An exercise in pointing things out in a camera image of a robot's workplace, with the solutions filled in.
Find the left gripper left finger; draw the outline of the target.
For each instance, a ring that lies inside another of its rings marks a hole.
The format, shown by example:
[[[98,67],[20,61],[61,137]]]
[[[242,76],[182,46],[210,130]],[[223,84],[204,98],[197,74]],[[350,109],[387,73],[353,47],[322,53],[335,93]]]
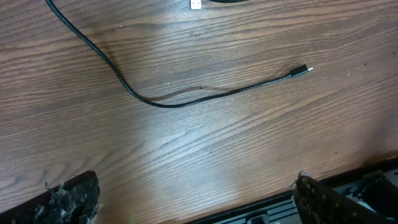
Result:
[[[88,170],[1,213],[1,223],[94,223],[100,208],[99,180]]]

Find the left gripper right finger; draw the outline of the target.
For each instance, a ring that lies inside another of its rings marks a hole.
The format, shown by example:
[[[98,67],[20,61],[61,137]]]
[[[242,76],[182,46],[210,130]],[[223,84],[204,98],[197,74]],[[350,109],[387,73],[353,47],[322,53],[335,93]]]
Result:
[[[301,223],[383,224],[389,220],[307,176],[295,181],[294,204]]]

